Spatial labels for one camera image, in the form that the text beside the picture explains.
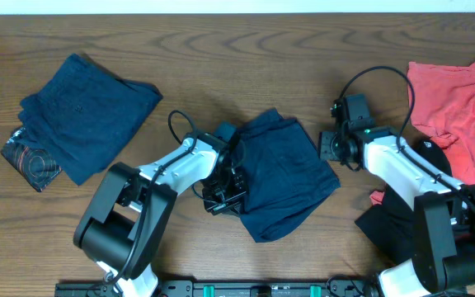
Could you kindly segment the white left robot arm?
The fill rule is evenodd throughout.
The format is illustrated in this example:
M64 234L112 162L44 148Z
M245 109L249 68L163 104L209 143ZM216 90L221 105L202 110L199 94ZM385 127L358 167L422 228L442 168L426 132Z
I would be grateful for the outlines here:
M78 284L70 296L150 296L158 280L151 262L177 197L200 182L212 215L239 215L248 193L233 151L244 143L190 133L179 148L154 163L116 163L104 176L73 235L75 246L105 271L102 281Z

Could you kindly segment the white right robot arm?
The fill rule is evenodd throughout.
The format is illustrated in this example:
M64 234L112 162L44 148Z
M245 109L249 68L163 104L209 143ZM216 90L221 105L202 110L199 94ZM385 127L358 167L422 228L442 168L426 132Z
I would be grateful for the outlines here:
M475 185L426 161L389 126L344 121L319 136L319 156L384 180L413 212L413 255L380 272L368 296L461 296L475 285Z

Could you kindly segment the navy blue shorts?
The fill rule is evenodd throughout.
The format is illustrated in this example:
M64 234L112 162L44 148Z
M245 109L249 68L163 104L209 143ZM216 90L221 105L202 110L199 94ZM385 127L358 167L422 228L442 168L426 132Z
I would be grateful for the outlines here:
M270 109L237 132L242 143L233 161L242 163L249 188L240 220L255 242L293 232L341 186L295 118Z

